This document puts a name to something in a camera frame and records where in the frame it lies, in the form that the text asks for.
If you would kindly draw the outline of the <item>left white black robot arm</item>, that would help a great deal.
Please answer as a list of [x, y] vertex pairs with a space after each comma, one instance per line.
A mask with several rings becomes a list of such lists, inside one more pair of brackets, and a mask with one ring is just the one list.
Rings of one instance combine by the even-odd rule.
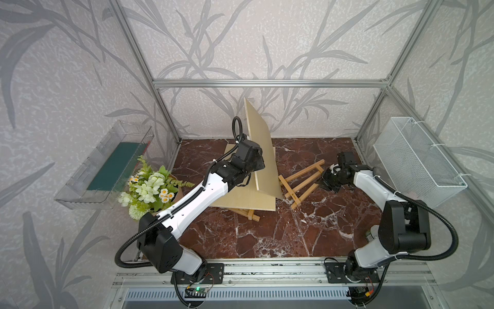
[[[265, 168], [262, 148], [251, 140], [241, 140], [229, 160], [213, 163], [201, 184], [156, 216], [147, 213], [139, 220], [138, 232], [117, 250], [114, 262], [125, 269], [153, 266], [160, 274], [182, 272], [202, 280], [207, 262], [193, 250], [179, 244], [185, 229], [213, 202], [241, 185], [254, 171]], [[123, 252], [133, 243], [148, 258], [147, 262], [122, 261]]]

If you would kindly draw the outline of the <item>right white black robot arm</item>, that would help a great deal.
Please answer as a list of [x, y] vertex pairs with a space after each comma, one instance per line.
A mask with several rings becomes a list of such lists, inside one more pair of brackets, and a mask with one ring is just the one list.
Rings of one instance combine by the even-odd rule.
[[[454, 226], [440, 213], [421, 200], [398, 192], [367, 165], [359, 164], [352, 152], [337, 154], [337, 163], [322, 175], [323, 186], [337, 193], [348, 185], [362, 190], [382, 210], [377, 238], [354, 250], [347, 258], [347, 273], [377, 269], [397, 260], [439, 261], [452, 256], [459, 247]], [[449, 230], [452, 242], [446, 251], [420, 256], [432, 245], [430, 216], [436, 217]]]

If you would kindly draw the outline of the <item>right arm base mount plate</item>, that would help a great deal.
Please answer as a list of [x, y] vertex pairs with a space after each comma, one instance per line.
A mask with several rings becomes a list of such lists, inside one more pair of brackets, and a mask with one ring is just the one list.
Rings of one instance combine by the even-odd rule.
[[328, 283], [379, 283], [377, 269], [361, 268], [352, 259], [345, 263], [333, 257], [323, 262]]

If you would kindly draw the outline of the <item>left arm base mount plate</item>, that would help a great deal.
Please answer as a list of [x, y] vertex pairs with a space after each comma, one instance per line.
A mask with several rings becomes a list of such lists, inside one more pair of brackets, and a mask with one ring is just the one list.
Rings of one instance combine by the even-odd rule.
[[172, 273], [171, 283], [177, 285], [192, 285], [194, 283], [217, 285], [223, 283], [224, 274], [225, 264], [206, 263], [200, 266], [193, 275], [188, 275], [182, 271]]

